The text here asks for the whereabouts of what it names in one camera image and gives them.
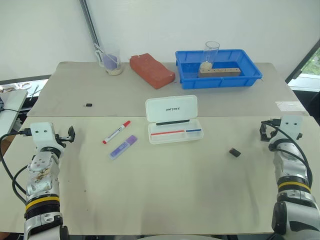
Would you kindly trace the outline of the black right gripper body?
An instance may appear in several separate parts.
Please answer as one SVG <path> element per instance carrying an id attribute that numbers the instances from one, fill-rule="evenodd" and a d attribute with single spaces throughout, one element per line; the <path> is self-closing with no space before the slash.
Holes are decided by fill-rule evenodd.
<path id="1" fill-rule="evenodd" d="M 270 119 L 266 121 L 268 124 L 270 124 L 270 127 L 273 128 L 273 130 L 270 132 L 270 137 L 273 138 L 277 133 L 277 128 L 281 125 L 281 119 Z"/>

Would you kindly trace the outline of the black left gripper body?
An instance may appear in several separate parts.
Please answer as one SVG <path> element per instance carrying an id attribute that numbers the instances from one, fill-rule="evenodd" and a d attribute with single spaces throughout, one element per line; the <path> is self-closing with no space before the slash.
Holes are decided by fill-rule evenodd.
<path id="1" fill-rule="evenodd" d="M 66 148 L 65 142 L 68 142 L 70 140 L 69 136 L 61 137 L 59 134 L 54 135 L 56 142 L 61 145 L 63 148 Z"/>

